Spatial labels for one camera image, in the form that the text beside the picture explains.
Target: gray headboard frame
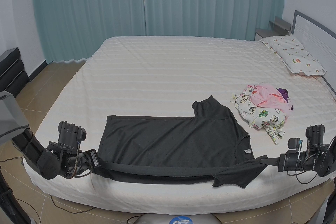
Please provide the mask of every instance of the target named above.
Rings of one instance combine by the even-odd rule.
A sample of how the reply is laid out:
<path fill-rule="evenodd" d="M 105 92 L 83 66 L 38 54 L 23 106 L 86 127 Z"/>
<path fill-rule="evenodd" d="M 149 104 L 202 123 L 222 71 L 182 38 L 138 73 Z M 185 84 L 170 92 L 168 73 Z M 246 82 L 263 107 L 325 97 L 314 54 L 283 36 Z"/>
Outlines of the gray headboard frame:
<path fill-rule="evenodd" d="M 319 22 L 317 22 L 316 20 L 312 19 L 311 17 L 301 13 L 298 10 L 295 10 L 294 12 L 294 19 L 293 19 L 293 24 L 292 24 L 292 33 L 294 33 L 294 29 L 295 29 L 295 23 L 296 23 L 296 16 L 299 15 L 300 17 L 308 20 L 309 22 L 313 23 L 314 25 L 316 25 L 318 28 L 321 28 L 323 31 L 325 31 L 326 33 L 330 34 L 333 38 L 336 39 L 336 33 L 334 33 L 332 30 L 330 30 L 329 28 L 325 27 L 324 25 L 320 24 Z M 327 83 L 327 85 L 331 88 L 331 90 L 336 94 L 335 89 L 333 89 L 333 87 L 328 83 L 328 81 L 324 78 L 324 76 L 322 76 L 322 78 L 324 79 L 324 81 Z"/>

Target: white bed sheet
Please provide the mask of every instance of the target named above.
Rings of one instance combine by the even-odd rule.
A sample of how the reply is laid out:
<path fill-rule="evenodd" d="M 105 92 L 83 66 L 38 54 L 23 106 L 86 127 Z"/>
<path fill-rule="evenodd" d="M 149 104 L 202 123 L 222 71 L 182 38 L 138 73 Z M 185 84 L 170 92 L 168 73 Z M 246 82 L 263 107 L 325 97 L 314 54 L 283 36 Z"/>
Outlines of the white bed sheet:
<path fill-rule="evenodd" d="M 250 128 L 240 117 L 232 93 L 248 83 L 268 82 L 288 89 L 294 111 L 285 123 L 285 135 L 275 145 L 264 129 Z M 36 137 L 45 147 L 57 141 L 57 126 L 68 121 L 83 126 L 83 151 L 98 149 L 107 115 L 194 116 L 191 105 L 213 95 L 229 107 L 251 136 L 255 157 L 279 157 L 291 137 L 324 124 L 324 142 L 336 134 L 336 98 L 321 77 L 292 74 L 263 43 L 206 37 L 113 37 L 65 86 L 44 118 Z M 191 185 L 152 185 L 118 182 L 91 174 L 67 180 L 45 180 L 25 165 L 31 180 L 44 192 L 103 209 L 191 215 L 252 209 L 272 204 L 333 178 L 317 177 L 308 185 L 268 166 L 245 189 L 236 185 L 212 187 L 212 182 Z M 314 172 L 300 175 L 304 182 Z"/>

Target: black furniture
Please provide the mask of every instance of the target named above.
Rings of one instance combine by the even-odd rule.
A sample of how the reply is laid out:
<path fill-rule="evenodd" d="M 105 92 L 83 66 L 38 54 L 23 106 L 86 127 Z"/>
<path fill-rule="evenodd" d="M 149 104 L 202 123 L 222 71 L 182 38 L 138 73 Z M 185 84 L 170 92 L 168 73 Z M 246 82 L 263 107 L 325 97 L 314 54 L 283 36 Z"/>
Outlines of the black furniture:
<path fill-rule="evenodd" d="M 255 30 L 254 40 L 259 40 L 265 37 L 274 37 L 274 36 L 285 36 L 291 30 L 291 24 L 279 17 L 275 17 L 274 21 L 269 21 L 272 29 L 260 29 Z"/>
<path fill-rule="evenodd" d="M 0 55 L 0 91 L 7 91 L 16 97 L 29 78 L 20 59 L 18 48 L 10 49 Z"/>

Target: white headboard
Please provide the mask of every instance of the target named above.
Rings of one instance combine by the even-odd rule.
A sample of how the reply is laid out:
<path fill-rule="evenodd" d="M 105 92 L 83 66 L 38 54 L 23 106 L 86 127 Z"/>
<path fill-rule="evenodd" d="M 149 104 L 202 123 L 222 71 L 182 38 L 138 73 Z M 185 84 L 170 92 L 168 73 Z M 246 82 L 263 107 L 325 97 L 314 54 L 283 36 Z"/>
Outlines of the white headboard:
<path fill-rule="evenodd" d="M 316 20 L 295 10 L 292 34 L 327 70 L 323 79 L 336 90 L 336 34 Z"/>

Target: tile floor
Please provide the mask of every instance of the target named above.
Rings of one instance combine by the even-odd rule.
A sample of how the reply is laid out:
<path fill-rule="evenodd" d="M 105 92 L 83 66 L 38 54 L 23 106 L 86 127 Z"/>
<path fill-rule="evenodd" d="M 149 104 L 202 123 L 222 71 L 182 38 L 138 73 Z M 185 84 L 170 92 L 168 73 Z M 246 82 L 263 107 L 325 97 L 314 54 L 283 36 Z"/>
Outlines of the tile floor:
<path fill-rule="evenodd" d="M 57 96 L 73 75 L 80 69 L 81 63 L 51 63 L 28 83 L 16 97 L 20 108 L 30 122 L 33 132 L 36 132 L 43 118 L 55 102 Z M 0 145 L 0 160 L 20 156 L 20 153 L 7 142 Z M 42 224 L 86 224 L 86 223 L 122 223 L 136 214 L 103 209 L 94 209 L 88 213 L 73 215 L 56 208 L 50 196 L 34 186 L 19 159 L 10 160 L 1 165 L 2 173 L 13 189 L 14 195 L 30 203 L 40 215 Z M 305 223 L 315 210 L 321 205 L 325 197 L 334 190 L 334 181 L 327 181 L 319 186 L 308 189 L 275 204 L 262 208 L 232 213 L 218 213 L 216 217 L 222 223 L 272 223 L 289 224 L 296 222 Z M 67 210 L 78 212 L 90 208 L 86 205 L 77 204 L 55 198 L 58 206 Z M 26 204 L 20 202 L 24 210 L 38 223 L 36 213 Z M 9 219 L 0 210 L 0 223 L 9 224 Z"/>

